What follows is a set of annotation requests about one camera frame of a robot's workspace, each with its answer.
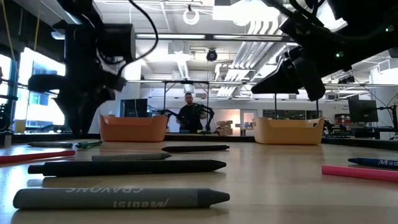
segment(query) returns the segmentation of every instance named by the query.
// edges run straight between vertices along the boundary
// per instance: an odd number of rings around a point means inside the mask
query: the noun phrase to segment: computer monitor
[[[120,117],[146,118],[148,99],[121,100]]]
[[[379,121],[375,100],[348,100],[348,107],[352,123]]]

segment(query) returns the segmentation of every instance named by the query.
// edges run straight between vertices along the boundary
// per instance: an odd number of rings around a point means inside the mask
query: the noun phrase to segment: cardboard box
[[[230,124],[225,124],[225,125],[220,125],[221,129],[225,129],[225,128],[231,128]]]
[[[217,122],[217,125],[227,125],[227,124],[233,124],[233,121],[219,121],[219,122]]]
[[[233,134],[232,128],[219,128],[217,131],[219,132],[220,136],[229,136]]]

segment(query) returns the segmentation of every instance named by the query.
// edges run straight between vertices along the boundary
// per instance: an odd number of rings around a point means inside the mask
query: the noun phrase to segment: ceiling light
[[[189,12],[194,12],[195,15],[192,19],[188,18],[188,13]],[[188,25],[195,25],[199,22],[199,12],[196,9],[192,9],[191,11],[189,11],[188,9],[185,10],[184,14],[182,14],[182,19],[184,20],[184,22]]]
[[[280,42],[284,35],[214,35],[215,40],[245,40],[245,41],[268,41]]]
[[[231,84],[231,85],[241,85],[243,82],[209,82],[209,84]]]
[[[163,83],[161,80],[127,80],[129,83]]]
[[[273,21],[280,12],[261,0],[238,1],[231,6],[214,6],[213,20],[233,21],[245,26],[250,21]]]
[[[286,45],[288,45],[288,46],[299,46],[299,44],[298,43],[286,43]]]
[[[160,40],[204,40],[205,38],[204,34],[159,34]],[[155,39],[155,34],[136,34],[136,39],[152,40]]]

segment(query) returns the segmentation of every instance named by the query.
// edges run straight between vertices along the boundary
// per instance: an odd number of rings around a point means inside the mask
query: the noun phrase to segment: wooden table
[[[79,150],[92,155],[161,152],[164,146],[215,142],[115,143]],[[321,165],[347,166],[349,157],[398,160],[398,153],[377,149],[321,146],[266,146],[227,143],[228,151],[173,154],[170,159],[216,159],[227,163],[218,172],[43,178],[28,175],[28,164],[0,168],[0,223],[394,223],[398,221],[398,184],[321,175]],[[14,146],[1,155],[59,151]],[[57,210],[17,211],[15,193],[26,187],[209,187],[228,192],[229,202],[193,210]]]

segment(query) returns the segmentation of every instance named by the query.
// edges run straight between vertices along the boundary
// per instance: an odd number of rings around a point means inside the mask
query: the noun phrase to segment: gray crayon
[[[211,189],[69,188],[22,189],[14,197],[19,209],[208,208],[229,200]]]
[[[146,161],[146,160],[164,160],[171,157],[166,153],[152,154],[128,154],[113,156],[93,156],[92,161]]]

